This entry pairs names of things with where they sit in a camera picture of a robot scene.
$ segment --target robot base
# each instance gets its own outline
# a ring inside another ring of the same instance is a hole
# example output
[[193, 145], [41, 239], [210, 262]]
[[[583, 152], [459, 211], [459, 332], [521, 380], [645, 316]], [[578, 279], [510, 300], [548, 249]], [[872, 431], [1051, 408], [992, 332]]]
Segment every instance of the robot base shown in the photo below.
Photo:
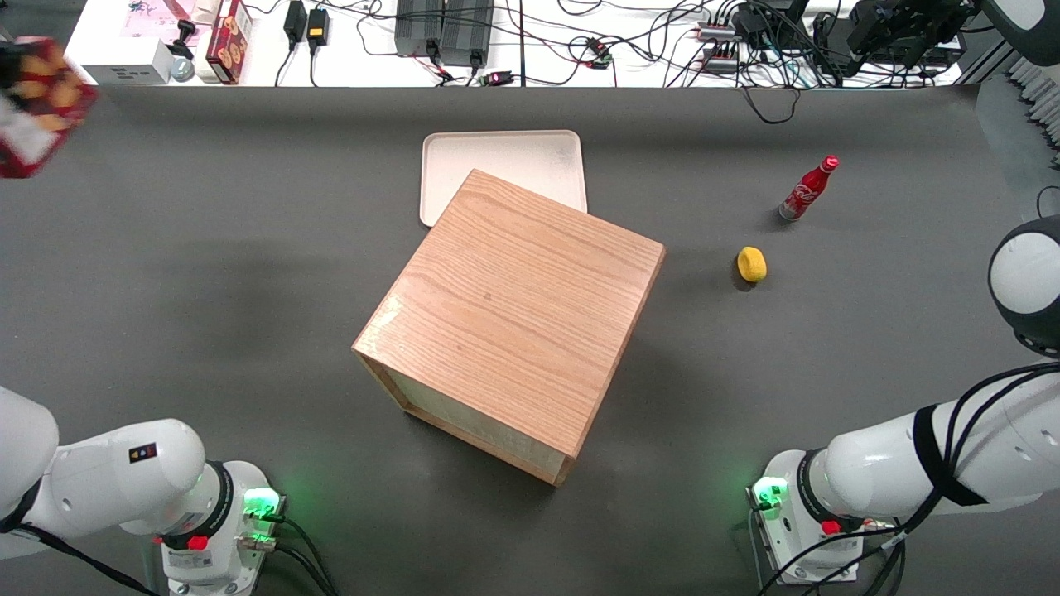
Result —
[[[252, 463], [226, 461], [224, 466], [232, 476], [232, 506], [220, 529], [210, 538], [209, 548], [191, 551], [161, 546], [171, 596], [248, 596], [258, 582], [265, 553], [240, 548], [237, 539], [273, 536], [276, 524], [246, 513], [247, 491], [268, 489], [269, 484]], [[281, 506], [273, 512], [280, 512]]]
[[[765, 544], [774, 571], [788, 564], [796, 555], [825, 540], [820, 524], [810, 516], [797, 488], [799, 462], [805, 451], [785, 451], [774, 457], [765, 467], [762, 478], [748, 489], [753, 507], [759, 507], [763, 491], [774, 504], [771, 509], [756, 512], [760, 536]], [[817, 548], [796, 564], [788, 567], [778, 583], [807, 584], [823, 580], [862, 554], [862, 538], [837, 540]], [[858, 565], [830, 581], [855, 581]]]

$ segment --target white box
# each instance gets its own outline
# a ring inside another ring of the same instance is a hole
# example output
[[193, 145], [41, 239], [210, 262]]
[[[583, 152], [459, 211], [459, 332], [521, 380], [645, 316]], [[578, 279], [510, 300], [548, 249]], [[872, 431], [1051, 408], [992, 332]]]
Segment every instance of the white box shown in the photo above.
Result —
[[158, 37], [118, 37], [68, 56], [96, 85], [164, 85], [173, 54]]

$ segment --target red snack box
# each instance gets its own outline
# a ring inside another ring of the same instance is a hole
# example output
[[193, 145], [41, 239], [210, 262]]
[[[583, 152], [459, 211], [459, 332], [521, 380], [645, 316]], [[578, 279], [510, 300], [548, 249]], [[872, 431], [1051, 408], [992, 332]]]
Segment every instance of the red snack box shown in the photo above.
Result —
[[96, 93], [50, 38], [19, 37], [0, 51], [19, 60], [15, 84], [0, 89], [0, 178], [28, 178], [84, 121]]
[[225, 85], [237, 85], [243, 64], [247, 59], [250, 39], [250, 15], [243, 0], [225, 0], [213, 22], [213, 37], [206, 52], [206, 62]]

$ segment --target wooden box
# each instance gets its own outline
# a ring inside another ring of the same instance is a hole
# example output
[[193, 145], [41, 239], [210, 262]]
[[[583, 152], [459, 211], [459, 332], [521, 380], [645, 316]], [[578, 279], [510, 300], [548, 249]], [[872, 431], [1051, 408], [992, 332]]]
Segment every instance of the wooden box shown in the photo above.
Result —
[[665, 252], [473, 171], [353, 350], [405, 411], [559, 486]]

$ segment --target wood grain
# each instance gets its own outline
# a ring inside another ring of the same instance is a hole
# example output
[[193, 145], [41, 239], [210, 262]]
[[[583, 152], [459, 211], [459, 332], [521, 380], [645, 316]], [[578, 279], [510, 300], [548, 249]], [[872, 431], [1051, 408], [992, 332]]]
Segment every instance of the wood grain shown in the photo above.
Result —
[[353, 349], [573, 459], [665, 252], [473, 171]]

